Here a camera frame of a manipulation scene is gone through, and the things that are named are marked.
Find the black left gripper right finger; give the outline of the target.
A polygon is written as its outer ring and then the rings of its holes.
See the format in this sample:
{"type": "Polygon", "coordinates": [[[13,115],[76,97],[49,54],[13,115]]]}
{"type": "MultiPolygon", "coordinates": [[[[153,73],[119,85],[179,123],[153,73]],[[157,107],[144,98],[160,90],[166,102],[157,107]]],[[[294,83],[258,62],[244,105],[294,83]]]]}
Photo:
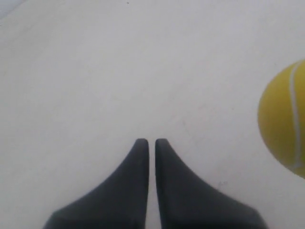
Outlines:
{"type": "Polygon", "coordinates": [[[201,180],[167,139],[155,142],[155,177],[163,229],[262,229],[264,221],[245,205],[201,180]]]}

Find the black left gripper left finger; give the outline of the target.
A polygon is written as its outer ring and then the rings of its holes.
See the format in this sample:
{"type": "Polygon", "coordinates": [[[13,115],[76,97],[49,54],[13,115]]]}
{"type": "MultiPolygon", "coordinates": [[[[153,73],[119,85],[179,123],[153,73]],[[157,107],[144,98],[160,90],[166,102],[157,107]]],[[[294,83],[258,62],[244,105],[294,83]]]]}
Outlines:
{"type": "Polygon", "coordinates": [[[149,145],[137,139],[118,168],[82,198],[55,211],[46,229],[143,229],[149,188],[149,145]]]}

